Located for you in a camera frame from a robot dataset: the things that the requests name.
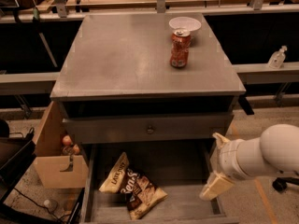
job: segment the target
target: brown box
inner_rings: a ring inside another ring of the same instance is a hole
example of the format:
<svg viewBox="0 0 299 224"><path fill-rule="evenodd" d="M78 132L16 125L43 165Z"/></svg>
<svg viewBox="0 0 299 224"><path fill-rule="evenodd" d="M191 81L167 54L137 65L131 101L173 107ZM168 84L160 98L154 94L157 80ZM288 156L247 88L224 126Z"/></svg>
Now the brown box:
<svg viewBox="0 0 299 224"><path fill-rule="evenodd" d="M88 166L81 155L73 156L72 171L62 172L70 164L70 157L61 154L64 135L63 116L59 106L51 102L33 138L36 144L34 167L45 188L84 188Z"/></svg>

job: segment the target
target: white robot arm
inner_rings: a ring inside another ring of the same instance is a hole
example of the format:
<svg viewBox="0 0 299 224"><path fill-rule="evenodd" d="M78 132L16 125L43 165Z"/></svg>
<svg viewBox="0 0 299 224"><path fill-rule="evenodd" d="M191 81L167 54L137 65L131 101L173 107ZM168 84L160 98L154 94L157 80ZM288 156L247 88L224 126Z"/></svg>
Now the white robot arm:
<svg viewBox="0 0 299 224"><path fill-rule="evenodd" d="M278 124L266 129L261 137L230 141L214 133L219 149L219 172L211 174L200 197L211 200L235 181L256 176L299 176L299 128Z"/></svg>

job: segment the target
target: concrete floor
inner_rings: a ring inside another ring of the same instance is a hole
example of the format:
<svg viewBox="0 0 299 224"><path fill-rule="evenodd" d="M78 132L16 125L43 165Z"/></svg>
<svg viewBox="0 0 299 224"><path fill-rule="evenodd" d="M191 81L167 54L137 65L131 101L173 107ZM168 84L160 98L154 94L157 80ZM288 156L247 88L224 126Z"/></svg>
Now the concrete floor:
<svg viewBox="0 0 299 224"><path fill-rule="evenodd" d="M267 127L287 123L299 127L299 98L285 98L282 107L277 107L273 97L249 98L255 114L247 116L238 106L235 108L234 120L229 128L229 139L250 139L261 135ZM10 131L26 134L31 127L36 127L42 116L43 109L35 109L29 119L23 119L19 110L0 110L0 118L5 119ZM242 224L246 223L299 223L299 187L288 185L283 193L272 188L275 178L258 177L255 180L238 182L235 187L220 196L224 212L228 217L239 217ZM68 214L76 200L79 189L44 189L36 170L31 166L23 176L17 189L28 195L37 203L46 199L54 199L59 203L55 216ZM44 209L23 198L17 191L12 191L5 204L24 213L38 217L54 219ZM0 223L12 222L0 219Z"/></svg>

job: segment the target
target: snack bag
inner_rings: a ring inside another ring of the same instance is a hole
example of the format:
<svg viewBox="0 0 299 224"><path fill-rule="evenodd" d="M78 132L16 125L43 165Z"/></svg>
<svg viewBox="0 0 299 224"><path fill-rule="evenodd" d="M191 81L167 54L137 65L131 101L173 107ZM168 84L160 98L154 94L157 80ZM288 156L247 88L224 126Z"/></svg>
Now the snack bag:
<svg viewBox="0 0 299 224"><path fill-rule="evenodd" d="M127 194L127 208L131 219L135 220L146 215L167 194L145 175L130 169L129 164L127 155L123 152L99 190Z"/></svg>

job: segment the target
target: red can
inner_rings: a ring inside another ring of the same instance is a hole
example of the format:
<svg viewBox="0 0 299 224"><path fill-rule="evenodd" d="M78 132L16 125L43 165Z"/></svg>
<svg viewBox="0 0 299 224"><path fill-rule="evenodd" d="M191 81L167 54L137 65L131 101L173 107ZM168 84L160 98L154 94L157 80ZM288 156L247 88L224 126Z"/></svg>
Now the red can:
<svg viewBox="0 0 299 224"><path fill-rule="evenodd" d="M171 35L171 39L172 48L170 64L176 68L186 66L191 42L190 32L187 29L178 28Z"/></svg>

